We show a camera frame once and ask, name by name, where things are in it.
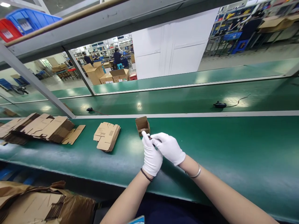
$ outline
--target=ceiling light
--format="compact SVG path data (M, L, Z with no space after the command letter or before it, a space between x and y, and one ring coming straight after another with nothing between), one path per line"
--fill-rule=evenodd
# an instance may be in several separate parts
M5 2L2 2L0 5L3 6L3 7L10 7L10 4L5 3Z

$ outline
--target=gloved hand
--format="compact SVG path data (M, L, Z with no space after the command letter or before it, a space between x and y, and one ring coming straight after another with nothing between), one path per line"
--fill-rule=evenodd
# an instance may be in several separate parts
M155 149L145 131L142 132L142 135L144 146L144 165L142 169L148 174L156 176L162 166L163 156L159 150Z
M181 164L185 160L186 153L181 150L174 137L162 132L153 134L150 137L152 138L152 144L154 144L160 150L162 155L175 166Z

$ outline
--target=black beaded bracelet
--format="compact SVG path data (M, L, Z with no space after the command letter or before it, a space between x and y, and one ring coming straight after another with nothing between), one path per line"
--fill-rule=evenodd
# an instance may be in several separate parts
M143 175L149 180L149 181L153 181L153 179L149 178L145 172L142 170L142 168L140 168L141 172L143 173Z

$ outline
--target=black device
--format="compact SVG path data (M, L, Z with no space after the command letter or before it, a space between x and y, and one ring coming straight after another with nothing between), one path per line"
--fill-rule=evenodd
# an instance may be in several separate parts
M226 108L226 104L225 103L220 103L219 101L217 101L217 103L215 103L214 106L216 108Z

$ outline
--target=forearm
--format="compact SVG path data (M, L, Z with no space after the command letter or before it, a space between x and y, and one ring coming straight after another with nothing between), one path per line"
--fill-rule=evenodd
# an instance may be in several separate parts
M198 164L191 157L179 165L190 176L198 172ZM201 173L194 182L206 194L218 211L230 224L277 223L271 216L243 197L214 174L201 167Z
M141 171L114 202L101 223L127 223L133 220L150 181Z

